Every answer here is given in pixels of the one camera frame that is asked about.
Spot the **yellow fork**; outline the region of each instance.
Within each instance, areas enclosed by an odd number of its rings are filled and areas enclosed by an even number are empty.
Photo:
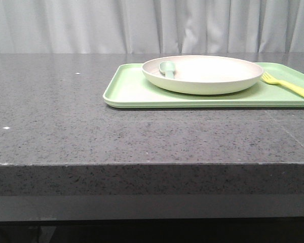
[[[284,86],[292,91],[294,91],[295,93],[301,95],[304,97],[304,88],[300,87],[300,86],[297,86],[297,85],[294,85],[290,82],[287,82],[285,80],[278,80],[276,78],[274,78],[273,76],[271,76],[269,73],[265,72],[261,79],[266,82],[267,84],[270,84],[270,85],[281,85],[281,86]]]

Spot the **green spoon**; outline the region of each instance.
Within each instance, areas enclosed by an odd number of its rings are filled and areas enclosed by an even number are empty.
[[[171,61],[161,62],[159,70],[166,78],[174,78],[175,64]]]

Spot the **white plate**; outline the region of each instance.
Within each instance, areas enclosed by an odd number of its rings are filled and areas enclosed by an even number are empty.
[[[159,64],[176,65],[174,79],[165,78]],[[154,85],[180,93],[195,95],[228,94],[247,89],[260,80],[263,68],[241,59],[217,56],[173,56],[147,61],[142,71]]]

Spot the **gray granite countertop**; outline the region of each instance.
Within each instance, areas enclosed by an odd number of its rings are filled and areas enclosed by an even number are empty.
[[[304,53],[218,55],[304,73]],[[304,194],[304,109],[104,103],[119,65],[159,56],[1,54],[0,196]]]

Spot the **light green plastic tray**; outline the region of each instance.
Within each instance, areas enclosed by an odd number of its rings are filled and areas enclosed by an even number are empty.
[[[304,74],[277,63],[257,63],[278,79],[304,88]],[[185,107],[304,107],[304,98],[281,86],[258,81],[252,87],[226,95],[188,95],[161,89],[142,73],[141,63],[119,66],[103,94],[116,108]]]

